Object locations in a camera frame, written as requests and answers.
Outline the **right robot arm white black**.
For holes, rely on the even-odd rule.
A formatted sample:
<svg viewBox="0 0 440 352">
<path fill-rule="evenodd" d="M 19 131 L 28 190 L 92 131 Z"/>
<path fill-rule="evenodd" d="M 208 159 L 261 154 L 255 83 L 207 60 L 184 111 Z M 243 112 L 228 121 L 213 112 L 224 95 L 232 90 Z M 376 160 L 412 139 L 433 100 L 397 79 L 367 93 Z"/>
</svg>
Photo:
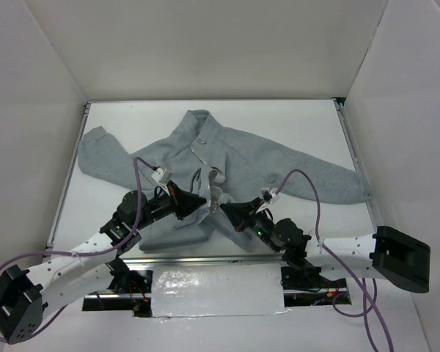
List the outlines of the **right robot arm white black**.
<svg viewBox="0 0 440 352">
<path fill-rule="evenodd" d="M 353 238 L 317 239 L 289 218 L 273 221 L 264 201 L 226 203 L 221 210 L 236 232 L 253 232 L 284 262 L 320 287 L 326 281 L 356 276 L 386 279 L 412 293 L 427 293 L 430 285 L 430 247 L 399 230 L 379 226 L 373 234 Z"/>
</svg>

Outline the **grey zip-up jacket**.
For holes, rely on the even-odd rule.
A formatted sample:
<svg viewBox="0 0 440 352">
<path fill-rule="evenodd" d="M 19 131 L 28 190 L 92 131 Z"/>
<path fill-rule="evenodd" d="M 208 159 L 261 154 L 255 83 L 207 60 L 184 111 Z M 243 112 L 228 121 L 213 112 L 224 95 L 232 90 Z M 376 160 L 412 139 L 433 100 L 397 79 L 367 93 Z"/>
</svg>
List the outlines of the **grey zip-up jacket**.
<svg viewBox="0 0 440 352">
<path fill-rule="evenodd" d="M 252 133 L 224 127 L 206 110 L 188 111 L 166 138 L 138 150 L 148 165 L 166 168 L 183 190 L 206 204 L 186 220 L 150 225 L 139 248 L 161 252 L 206 242 L 215 232 L 252 250 L 252 234 L 236 232 L 220 205 L 248 202 L 264 188 L 281 186 L 300 199 L 353 205 L 370 198 L 369 184 L 356 172 Z"/>
</svg>

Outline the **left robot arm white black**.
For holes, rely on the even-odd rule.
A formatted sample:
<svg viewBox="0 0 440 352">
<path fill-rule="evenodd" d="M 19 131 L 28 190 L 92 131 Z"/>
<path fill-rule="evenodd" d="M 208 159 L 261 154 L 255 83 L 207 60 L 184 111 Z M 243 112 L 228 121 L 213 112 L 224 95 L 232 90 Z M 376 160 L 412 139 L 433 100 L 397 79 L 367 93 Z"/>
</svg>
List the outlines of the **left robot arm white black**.
<svg viewBox="0 0 440 352">
<path fill-rule="evenodd" d="M 140 241 L 139 231 L 171 214 L 183 220 L 205 203 L 173 182 L 152 199 L 130 191 L 99 232 L 71 251 L 26 269 L 8 265 L 0 276 L 0 339 L 10 345 L 27 341 L 42 331 L 48 316 L 75 300 L 127 289 L 133 274 L 120 256 Z"/>
</svg>

